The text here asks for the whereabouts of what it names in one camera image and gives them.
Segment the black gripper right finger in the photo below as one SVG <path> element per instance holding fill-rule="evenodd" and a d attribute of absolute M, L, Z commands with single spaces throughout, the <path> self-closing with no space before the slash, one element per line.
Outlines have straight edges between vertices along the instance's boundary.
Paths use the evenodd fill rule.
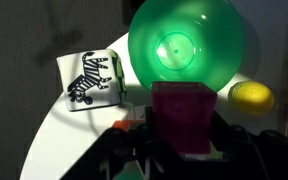
<path fill-rule="evenodd" d="M 217 111 L 211 117 L 210 140 L 217 150 L 224 150 L 231 140 L 230 127 Z"/>

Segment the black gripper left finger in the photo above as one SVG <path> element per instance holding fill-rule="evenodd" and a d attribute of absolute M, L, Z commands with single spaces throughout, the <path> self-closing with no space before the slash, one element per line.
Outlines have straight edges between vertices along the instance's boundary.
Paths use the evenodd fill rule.
<path fill-rule="evenodd" d="M 156 144 L 156 133 L 154 130 L 153 111 L 151 106 L 145 107 L 145 142 L 148 146 Z"/>

